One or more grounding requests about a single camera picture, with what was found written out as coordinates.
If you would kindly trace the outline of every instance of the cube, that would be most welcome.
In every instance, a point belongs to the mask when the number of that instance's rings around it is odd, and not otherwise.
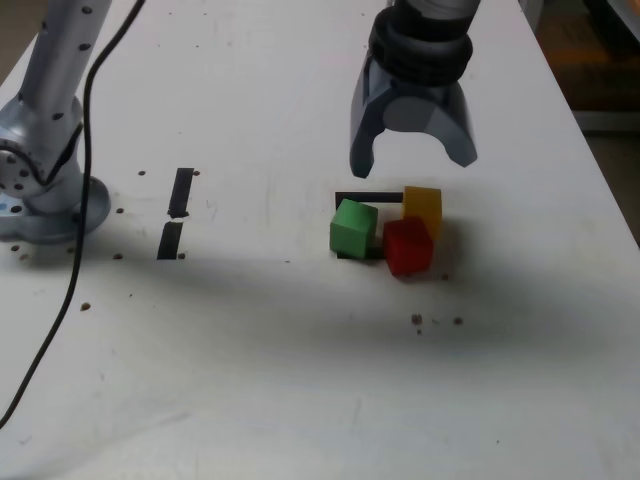
[[[442,225],[442,192],[435,188],[405,187],[402,217],[419,217],[433,241]]]
[[[349,257],[366,258],[377,223],[378,209],[343,200],[331,221],[329,248]]]
[[[433,241],[419,217],[385,223],[382,244],[393,275],[424,272],[431,266]]]

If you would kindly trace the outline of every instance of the yellow cube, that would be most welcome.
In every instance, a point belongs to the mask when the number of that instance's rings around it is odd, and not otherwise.
[[[420,217],[435,241],[442,225],[442,192],[435,188],[404,187],[402,216]]]

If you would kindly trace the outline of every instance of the green cube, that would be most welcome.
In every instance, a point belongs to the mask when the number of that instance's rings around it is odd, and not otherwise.
[[[329,248],[349,257],[366,258],[377,223],[377,208],[343,200],[331,221]]]

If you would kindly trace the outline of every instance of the table surface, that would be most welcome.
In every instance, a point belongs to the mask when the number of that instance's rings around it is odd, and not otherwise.
[[[471,28],[478,161],[385,133],[361,180],[349,109],[384,4],[147,2],[94,90],[95,175],[125,213],[89,237],[1,479],[638,478],[640,255],[518,4]],[[181,167],[201,172],[186,259],[160,262]],[[334,192],[405,185],[443,191],[426,278],[328,251]],[[9,247],[3,405],[71,266],[68,245]]]

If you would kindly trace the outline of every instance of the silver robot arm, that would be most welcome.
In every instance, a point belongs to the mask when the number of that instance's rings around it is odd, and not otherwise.
[[[461,166],[477,155],[458,79],[471,58],[467,30],[480,0],[397,0],[375,20],[351,110],[351,169],[366,177],[385,129],[438,138]],[[49,0],[18,94],[0,111],[0,240],[70,241],[82,174],[82,107],[75,97],[111,0]],[[92,179],[86,231],[109,214]]]
[[[49,0],[17,95],[0,111],[0,239],[72,240],[82,191],[76,98],[111,0]],[[94,179],[87,230],[107,217],[106,187]]]

